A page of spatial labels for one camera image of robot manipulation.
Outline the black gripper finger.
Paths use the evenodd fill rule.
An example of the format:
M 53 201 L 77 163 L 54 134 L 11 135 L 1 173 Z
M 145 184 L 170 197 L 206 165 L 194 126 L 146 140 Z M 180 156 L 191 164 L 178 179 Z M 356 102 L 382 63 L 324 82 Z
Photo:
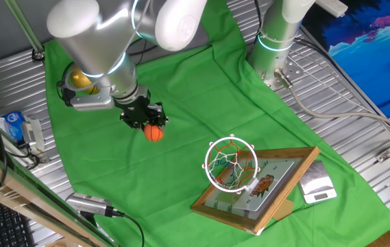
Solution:
M 131 120 L 127 115 L 121 114 L 120 120 L 127 124 L 131 129 L 144 130 L 144 124 L 138 121 Z
M 147 123 L 160 128 L 164 128 L 168 124 L 169 118 L 166 116 L 161 102 L 149 104 L 147 109 Z

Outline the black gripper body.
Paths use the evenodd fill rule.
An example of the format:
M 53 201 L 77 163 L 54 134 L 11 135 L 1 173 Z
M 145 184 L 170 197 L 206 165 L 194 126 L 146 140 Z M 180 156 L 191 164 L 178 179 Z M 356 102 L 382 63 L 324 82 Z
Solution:
M 114 105 L 121 109 L 121 114 L 142 124 L 147 123 L 147 106 L 150 104 L 150 95 L 138 96 L 133 102 L 126 103 L 114 98 Z

